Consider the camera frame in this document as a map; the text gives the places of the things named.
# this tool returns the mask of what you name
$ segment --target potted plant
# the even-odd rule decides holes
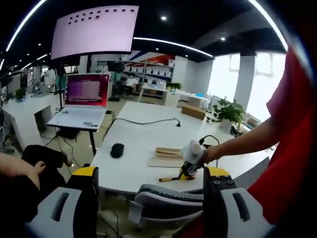
[[[172,89],[172,83],[171,82],[166,82],[166,89],[167,90]]]
[[[25,88],[19,88],[15,91],[15,99],[19,103],[25,97]]]
[[[174,83],[174,89],[180,90],[182,85],[180,83]]]
[[[234,123],[237,123],[240,126],[243,120],[243,107],[240,104],[237,104],[235,99],[233,100],[233,103],[221,99],[219,104],[220,108],[218,108],[217,105],[213,106],[213,116],[215,119],[212,119],[211,121],[220,122],[220,128],[224,130],[229,130]]]

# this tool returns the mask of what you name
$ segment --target curved light strip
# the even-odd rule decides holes
[[[268,21],[268,23],[271,25],[275,33],[277,34],[279,40],[281,41],[282,45],[284,46],[285,50],[288,50],[288,46],[286,43],[286,40],[284,39],[282,33],[278,29],[277,25],[274,23],[272,18],[269,16],[269,14],[264,10],[264,8],[258,4],[256,0],[248,0],[261,14],[264,16],[264,18]]]
[[[197,50],[197,49],[192,48],[192,47],[189,47],[189,46],[181,45],[181,44],[179,44],[179,43],[171,42],[171,41],[163,41],[163,40],[152,39],[152,38],[143,38],[143,37],[133,37],[133,39],[134,39],[134,40],[145,40],[145,41],[156,41],[156,42],[167,43],[167,44],[171,44],[171,45],[175,45],[175,46],[180,46],[180,47],[183,47],[183,48],[187,48],[187,49],[190,49],[190,50],[192,50],[192,51],[196,51],[196,52],[199,52],[199,53],[204,54],[204,55],[206,55],[206,56],[212,57],[212,55],[210,55],[210,54],[208,54],[208,53],[206,53],[206,52]]]
[[[36,60],[40,60],[40,59],[42,59],[42,58],[44,58],[44,57],[46,57],[46,56],[48,56],[48,54],[43,55],[43,56],[41,56],[41,57],[37,58]]]
[[[10,47],[13,43],[13,41],[15,40],[15,38],[17,37],[17,35],[19,34],[19,32],[21,31],[22,27],[25,25],[25,23],[29,20],[29,18],[36,12],[36,10],[42,6],[47,0],[40,0],[38,2],[38,4],[35,5],[35,7],[26,15],[26,17],[23,19],[23,21],[21,22],[21,24],[19,25],[18,29],[15,31],[13,37],[10,40],[10,43],[8,45],[8,47],[6,48],[5,51],[9,51]]]
[[[38,57],[38,58],[37,58],[36,60],[34,60],[33,62],[28,63],[26,66],[24,66],[23,68],[21,68],[21,71],[24,70],[26,67],[30,66],[31,64],[33,64],[35,61],[38,61],[38,60],[40,60],[40,59],[42,59],[42,58],[44,58],[44,57],[46,57],[46,56],[48,56],[48,54],[43,55],[43,56],[41,56],[41,57]]]
[[[0,70],[2,69],[3,63],[4,63],[4,59],[0,63]]]

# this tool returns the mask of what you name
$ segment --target ceiling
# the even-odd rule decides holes
[[[19,69],[48,54],[58,18],[104,5],[140,6],[135,37],[177,42],[214,56],[235,52],[247,54],[255,50],[284,51],[274,31],[247,0],[191,0],[187,3],[176,0],[47,0],[28,20],[6,53],[16,28],[37,2],[24,0],[19,7],[13,1],[1,3],[2,9],[14,9],[9,20],[3,14],[0,16],[0,58],[6,59],[1,75],[14,65]],[[133,50],[156,51],[156,48],[159,53],[188,55],[190,60],[197,62],[210,60],[201,53],[169,44],[141,40],[132,43]]]

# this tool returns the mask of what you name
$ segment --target black mouse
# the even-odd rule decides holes
[[[116,143],[112,146],[110,154],[113,158],[117,159],[123,155],[123,150],[124,150],[124,145],[120,143]]]

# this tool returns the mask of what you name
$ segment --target laptop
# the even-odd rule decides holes
[[[69,74],[64,108],[48,125],[98,130],[106,114],[109,78],[109,74]]]

